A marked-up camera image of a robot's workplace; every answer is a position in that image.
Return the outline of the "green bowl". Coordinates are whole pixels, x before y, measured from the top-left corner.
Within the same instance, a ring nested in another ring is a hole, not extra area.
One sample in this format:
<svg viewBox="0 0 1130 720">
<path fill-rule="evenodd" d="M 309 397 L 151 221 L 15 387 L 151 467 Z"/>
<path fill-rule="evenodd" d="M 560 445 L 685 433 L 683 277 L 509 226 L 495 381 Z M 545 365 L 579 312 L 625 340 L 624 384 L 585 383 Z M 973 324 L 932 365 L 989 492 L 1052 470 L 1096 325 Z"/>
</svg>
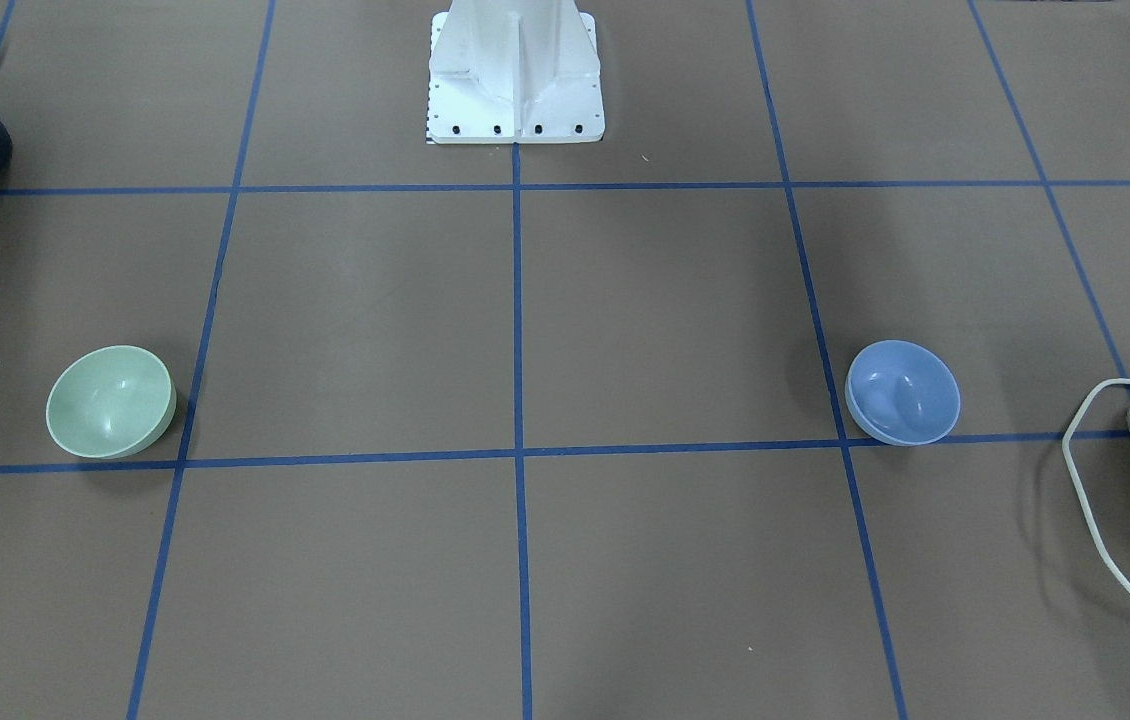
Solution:
<svg viewBox="0 0 1130 720">
<path fill-rule="evenodd" d="M 73 361 L 50 387 L 44 418 L 68 454 L 121 459 L 166 433 L 177 409 L 167 365 L 132 345 L 97 348 Z"/>
</svg>

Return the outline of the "blue bowl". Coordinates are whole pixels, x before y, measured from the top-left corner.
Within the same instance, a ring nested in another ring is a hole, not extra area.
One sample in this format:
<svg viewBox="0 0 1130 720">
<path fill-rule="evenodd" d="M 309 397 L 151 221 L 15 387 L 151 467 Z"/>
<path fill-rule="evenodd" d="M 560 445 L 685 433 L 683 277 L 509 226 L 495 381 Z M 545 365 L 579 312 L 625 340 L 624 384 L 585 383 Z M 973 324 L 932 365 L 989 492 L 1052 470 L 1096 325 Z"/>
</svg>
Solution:
<svg viewBox="0 0 1130 720">
<path fill-rule="evenodd" d="M 850 418 L 885 445 L 931 445 L 948 437 L 960 418 L 960 388 L 951 370 L 916 342 L 863 347 L 850 361 L 844 389 Z"/>
</svg>

